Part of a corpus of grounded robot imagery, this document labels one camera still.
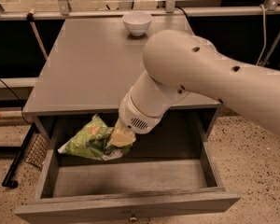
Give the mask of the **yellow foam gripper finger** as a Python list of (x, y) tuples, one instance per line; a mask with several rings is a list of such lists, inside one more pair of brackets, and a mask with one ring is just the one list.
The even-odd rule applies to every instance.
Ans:
[(125, 147), (131, 145), (134, 141), (135, 132), (118, 119), (108, 144), (115, 147)]

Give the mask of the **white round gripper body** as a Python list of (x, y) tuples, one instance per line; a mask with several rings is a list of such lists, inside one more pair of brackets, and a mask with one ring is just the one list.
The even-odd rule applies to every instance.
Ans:
[(119, 119), (130, 130), (137, 134), (150, 133), (161, 121), (161, 117), (149, 117), (138, 110), (127, 93), (119, 106)]

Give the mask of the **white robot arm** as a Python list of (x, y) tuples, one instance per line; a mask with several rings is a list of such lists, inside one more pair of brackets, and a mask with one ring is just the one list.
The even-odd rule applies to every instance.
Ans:
[(149, 133), (191, 93), (221, 102), (280, 137), (280, 71), (220, 54), (208, 40), (175, 30), (154, 34), (143, 50), (145, 71), (119, 106), (109, 143), (125, 147)]

